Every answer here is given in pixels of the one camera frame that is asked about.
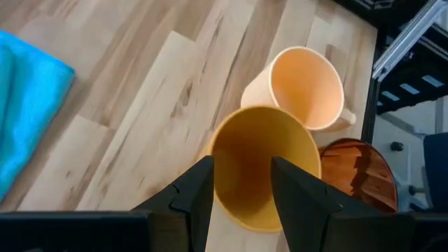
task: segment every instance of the turquoise fabric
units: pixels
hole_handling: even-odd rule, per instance
[[[0,31],[0,201],[33,155],[75,72]]]

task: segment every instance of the wooden floor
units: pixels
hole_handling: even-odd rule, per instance
[[[288,46],[336,67],[361,136],[377,31],[331,0],[0,0],[0,28],[77,71],[2,211],[127,210],[194,163],[243,89]],[[209,251],[282,251],[213,208]]]

